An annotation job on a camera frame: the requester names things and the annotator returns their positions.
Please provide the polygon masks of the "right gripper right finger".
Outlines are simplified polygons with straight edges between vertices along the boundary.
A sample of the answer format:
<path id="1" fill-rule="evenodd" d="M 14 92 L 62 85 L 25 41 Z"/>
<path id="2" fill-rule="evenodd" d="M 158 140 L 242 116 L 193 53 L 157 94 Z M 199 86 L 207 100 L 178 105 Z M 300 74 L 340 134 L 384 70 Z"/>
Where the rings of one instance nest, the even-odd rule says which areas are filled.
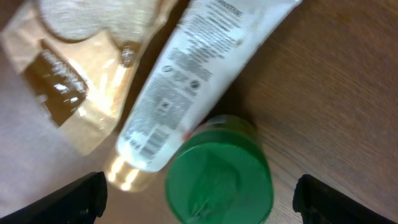
<path id="1" fill-rule="evenodd" d="M 309 174 L 299 178 L 292 206 L 303 224 L 396 224 Z"/>

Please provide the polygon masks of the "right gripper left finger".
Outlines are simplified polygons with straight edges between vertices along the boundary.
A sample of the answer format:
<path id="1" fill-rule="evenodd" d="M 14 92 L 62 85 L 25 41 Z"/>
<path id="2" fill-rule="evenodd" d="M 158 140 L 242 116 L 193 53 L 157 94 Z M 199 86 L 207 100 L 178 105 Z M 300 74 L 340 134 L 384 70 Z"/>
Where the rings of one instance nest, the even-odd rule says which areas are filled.
<path id="1" fill-rule="evenodd" d="M 104 172 L 89 174 L 1 218 L 1 224 L 92 224 L 102 217 L 108 198 Z"/>

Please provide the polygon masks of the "beige oats pouch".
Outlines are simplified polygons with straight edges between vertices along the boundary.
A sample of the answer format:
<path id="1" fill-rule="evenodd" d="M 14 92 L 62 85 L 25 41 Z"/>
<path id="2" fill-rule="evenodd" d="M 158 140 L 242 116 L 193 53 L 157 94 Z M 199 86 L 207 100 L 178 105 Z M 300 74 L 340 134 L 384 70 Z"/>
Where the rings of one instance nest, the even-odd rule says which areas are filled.
<path id="1" fill-rule="evenodd" d="M 1 43 L 46 117 L 88 155 L 118 124 L 142 54 L 175 3 L 26 1 Z"/>

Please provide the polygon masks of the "white shampoo tube gold cap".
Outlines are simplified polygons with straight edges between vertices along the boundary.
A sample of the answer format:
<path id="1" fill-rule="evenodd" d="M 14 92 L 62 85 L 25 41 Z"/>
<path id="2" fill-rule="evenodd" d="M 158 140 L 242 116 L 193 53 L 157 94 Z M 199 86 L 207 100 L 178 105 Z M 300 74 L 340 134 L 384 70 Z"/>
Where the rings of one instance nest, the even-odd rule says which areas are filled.
<path id="1" fill-rule="evenodd" d="M 104 169 L 145 189 L 299 0 L 190 1 L 151 70 Z"/>

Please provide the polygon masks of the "green lid jar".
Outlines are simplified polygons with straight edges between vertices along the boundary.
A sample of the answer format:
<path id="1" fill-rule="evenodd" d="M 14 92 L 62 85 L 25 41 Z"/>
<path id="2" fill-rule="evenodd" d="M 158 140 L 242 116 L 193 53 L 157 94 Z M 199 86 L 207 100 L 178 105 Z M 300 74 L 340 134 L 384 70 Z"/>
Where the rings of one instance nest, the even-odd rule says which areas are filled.
<path id="1" fill-rule="evenodd" d="M 274 189 L 255 127 L 233 115 L 199 126 L 170 163 L 165 197 L 180 223 L 264 223 Z"/>

